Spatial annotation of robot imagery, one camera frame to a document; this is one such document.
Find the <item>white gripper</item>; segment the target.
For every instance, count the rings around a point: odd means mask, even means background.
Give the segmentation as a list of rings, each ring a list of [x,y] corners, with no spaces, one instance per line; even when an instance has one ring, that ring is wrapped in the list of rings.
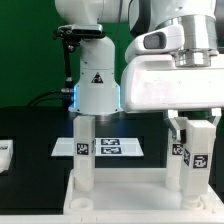
[[[208,120],[217,126],[224,108],[224,55],[213,57],[210,67],[186,68],[177,68],[171,55],[135,57],[122,74],[121,107],[129,113],[165,111],[177,142],[186,141],[188,120],[177,110],[212,108]]]

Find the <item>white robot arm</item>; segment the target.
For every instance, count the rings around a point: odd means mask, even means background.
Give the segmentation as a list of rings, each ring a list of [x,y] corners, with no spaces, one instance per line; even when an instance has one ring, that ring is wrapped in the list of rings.
[[[224,0],[55,0],[66,52],[81,51],[71,110],[87,115],[224,110]]]

